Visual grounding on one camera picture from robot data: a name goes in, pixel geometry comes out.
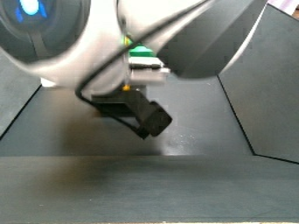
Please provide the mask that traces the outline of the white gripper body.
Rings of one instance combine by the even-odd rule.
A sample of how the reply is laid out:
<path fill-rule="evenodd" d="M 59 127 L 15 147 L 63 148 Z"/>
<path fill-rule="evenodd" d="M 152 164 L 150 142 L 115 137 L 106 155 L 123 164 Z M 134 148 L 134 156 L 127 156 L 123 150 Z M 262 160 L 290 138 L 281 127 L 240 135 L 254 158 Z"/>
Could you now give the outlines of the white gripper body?
<path fill-rule="evenodd" d="M 156 57 L 130 57 L 129 74 L 126 83 L 129 85 L 160 85 L 170 70 Z"/>

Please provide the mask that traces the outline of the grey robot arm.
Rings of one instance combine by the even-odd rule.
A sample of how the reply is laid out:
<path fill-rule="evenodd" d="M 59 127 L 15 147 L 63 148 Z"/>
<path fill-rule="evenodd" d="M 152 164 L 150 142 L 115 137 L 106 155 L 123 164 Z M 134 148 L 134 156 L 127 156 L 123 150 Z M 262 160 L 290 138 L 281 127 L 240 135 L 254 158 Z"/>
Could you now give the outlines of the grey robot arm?
<path fill-rule="evenodd" d="M 181 78 L 218 74 L 266 0 L 0 0 L 0 52 L 27 74 L 105 95 L 141 44 Z"/>

